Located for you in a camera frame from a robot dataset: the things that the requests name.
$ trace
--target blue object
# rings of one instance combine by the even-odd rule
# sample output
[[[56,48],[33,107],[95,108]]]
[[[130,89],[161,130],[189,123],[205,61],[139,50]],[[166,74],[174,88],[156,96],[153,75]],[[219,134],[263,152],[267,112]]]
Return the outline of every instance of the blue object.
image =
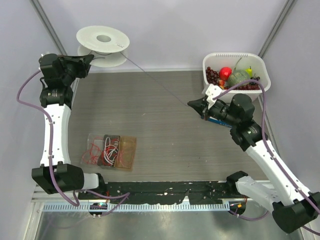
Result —
[[[227,123],[225,123],[225,122],[223,122],[223,121],[220,121],[220,120],[218,120],[218,119],[215,119],[215,118],[213,118],[213,117],[209,117],[209,118],[208,118],[208,121],[209,121],[209,122],[212,122],[212,123],[215,123],[215,124],[222,125],[222,126],[226,126],[226,127],[228,127],[228,128],[232,128],[231,125],[229,125],[229,124],[227,124]]]

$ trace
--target clear plastic bag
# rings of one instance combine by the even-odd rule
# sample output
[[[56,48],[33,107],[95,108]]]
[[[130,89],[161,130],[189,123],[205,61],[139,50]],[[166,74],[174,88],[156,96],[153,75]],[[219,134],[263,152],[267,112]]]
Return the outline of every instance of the clear plastic bag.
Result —
[[[137,138],[133,136],[90,133],[81,164],[103,169],[131,169],[134,163]]]

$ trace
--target red apple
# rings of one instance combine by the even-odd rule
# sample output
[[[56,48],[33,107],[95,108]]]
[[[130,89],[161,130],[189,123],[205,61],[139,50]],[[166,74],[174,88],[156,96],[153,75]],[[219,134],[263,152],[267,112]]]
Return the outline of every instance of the red apple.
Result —
[[[219,72],[219,78],[223,81],[227,81],[229,76],[232,74],[232,69],[230,67],[223,67]]]

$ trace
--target gray tabletop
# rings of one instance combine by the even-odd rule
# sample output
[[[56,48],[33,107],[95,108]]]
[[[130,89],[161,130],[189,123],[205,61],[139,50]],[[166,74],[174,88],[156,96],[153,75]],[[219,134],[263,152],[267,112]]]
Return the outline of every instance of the gray tabletop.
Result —
[[[131,171],[81,165],[106,181],[223,181],[239,170],[267,179],[228,127],[201,120],[183,104],[202,97],[201,71],[149,74],[157,81],[143,72],[94,73],[80,80],[68,127],[73,165],[79,166],[90,133],[109,134],[137,137],[137,148]],[[261,108],[254,104],[260,122]]]

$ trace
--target white wall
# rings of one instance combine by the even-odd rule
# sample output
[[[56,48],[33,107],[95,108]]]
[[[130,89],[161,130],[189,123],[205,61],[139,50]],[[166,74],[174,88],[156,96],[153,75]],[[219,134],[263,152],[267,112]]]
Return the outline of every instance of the white wall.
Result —
[[[77,54],[79,29],[110,26],[128,35],[129,58],[145,69],[201,68],[212,52],[257,54],[285,2],[40,0],[69,55]]]
[[[42,113],[19,105],[16,95],[39,67],[41,53],[57,49],[29,1],[2,1],[0,16],[0,239],[21,240],[35,188],[31,169],[42,156],[44,120]],[[40,104],[40,76],[22,99]]]
[[[267,114],[283,160],[320,192],[320,1],[297,1],[264,61]]]

